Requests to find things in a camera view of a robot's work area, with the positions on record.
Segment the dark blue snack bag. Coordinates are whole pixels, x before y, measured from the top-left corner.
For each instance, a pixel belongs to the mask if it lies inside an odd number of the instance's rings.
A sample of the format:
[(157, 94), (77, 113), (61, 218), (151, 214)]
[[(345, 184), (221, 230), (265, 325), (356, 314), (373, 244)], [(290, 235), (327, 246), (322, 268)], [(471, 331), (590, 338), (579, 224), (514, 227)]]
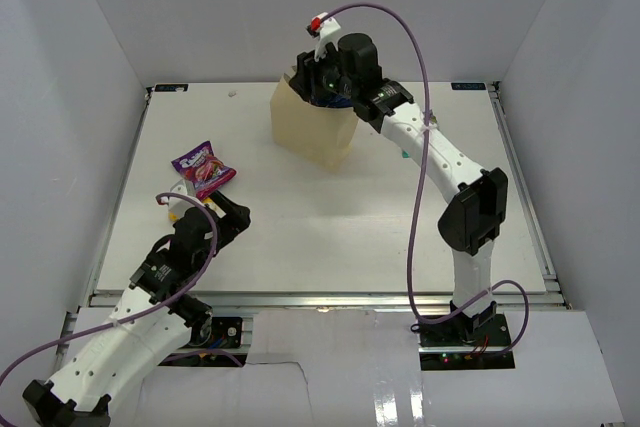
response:
[(317, 107), (329, 109), (349, 109), (352, 107), (352, 102), (349, 99), (338, 94), (329, 94), (322, 97), (314, 96), (311, 99), (311, 104)]

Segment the beige paper bag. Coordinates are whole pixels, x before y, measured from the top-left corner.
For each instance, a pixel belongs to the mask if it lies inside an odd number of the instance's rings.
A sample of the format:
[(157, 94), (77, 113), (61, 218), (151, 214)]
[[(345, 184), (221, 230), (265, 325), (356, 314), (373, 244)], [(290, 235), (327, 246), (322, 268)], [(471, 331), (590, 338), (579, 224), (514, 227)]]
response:
[(304, 101), (289, 85), (294, 71), (280, 78), (270, 99), (276, 144), (328, 171), (337, 171), (351, 149), (359, 119), (351, 108), (325, 108)]

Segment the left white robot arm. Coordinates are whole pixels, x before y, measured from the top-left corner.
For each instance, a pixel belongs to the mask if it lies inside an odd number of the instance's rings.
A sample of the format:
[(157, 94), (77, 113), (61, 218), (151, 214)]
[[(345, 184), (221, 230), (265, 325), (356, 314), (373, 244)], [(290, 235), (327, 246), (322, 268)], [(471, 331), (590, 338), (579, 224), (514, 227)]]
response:
[(211, 308), (190, 293), (219, 251), (251, 223), (249, 208), (215, 192), (209, 204), (172, 192), (186, 209), (150, 249), (119, 302), (88, 342), (22, 397), (41, 426), (107, 426), (129, 391), (182, 347), (219, 337)]

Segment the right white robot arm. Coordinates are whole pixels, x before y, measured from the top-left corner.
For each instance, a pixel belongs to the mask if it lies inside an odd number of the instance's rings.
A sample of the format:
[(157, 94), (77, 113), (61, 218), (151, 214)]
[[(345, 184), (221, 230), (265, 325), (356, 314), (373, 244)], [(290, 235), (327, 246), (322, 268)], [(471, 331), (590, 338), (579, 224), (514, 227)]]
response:
[(451, 333), (466, 346), (477, 344), (496, 314), (491, 264), (494, 242), (506, 218), (506, 174), (469, 159), (439, 131), (408, 90), (384, 77), (368, 35), (315, 37), (315, 49), (298, 55), (290, 87), (303, 100), (323, 108), (346, 102), (360, 120), (419, 165), (422, 181), (431, 180), (437, 187), (446, 203), (437, 229), (452, 252), (454, 291), (448, 315), (419, 316), (418, 325)]

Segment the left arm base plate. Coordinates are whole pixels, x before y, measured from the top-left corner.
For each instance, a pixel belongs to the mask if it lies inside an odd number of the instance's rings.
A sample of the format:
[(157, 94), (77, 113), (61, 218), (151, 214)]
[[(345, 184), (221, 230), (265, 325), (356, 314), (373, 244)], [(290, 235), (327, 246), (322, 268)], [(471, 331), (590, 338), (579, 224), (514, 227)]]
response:
[(213, 317), (201, 330), (200, 346), (205, 348), (239, 348), (244, 321), (241, 317)]

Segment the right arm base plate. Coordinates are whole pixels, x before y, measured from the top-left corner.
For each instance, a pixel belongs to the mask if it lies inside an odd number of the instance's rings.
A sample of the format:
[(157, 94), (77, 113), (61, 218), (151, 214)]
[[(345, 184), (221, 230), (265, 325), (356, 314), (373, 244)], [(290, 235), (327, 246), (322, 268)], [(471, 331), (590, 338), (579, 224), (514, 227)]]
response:
[(511, 343), (503, 314), (496, 314), (473, 332), (454, 320), (434, 325), (414, 323), (410, 330), (419, 336), (422, 347), (506, 347)]

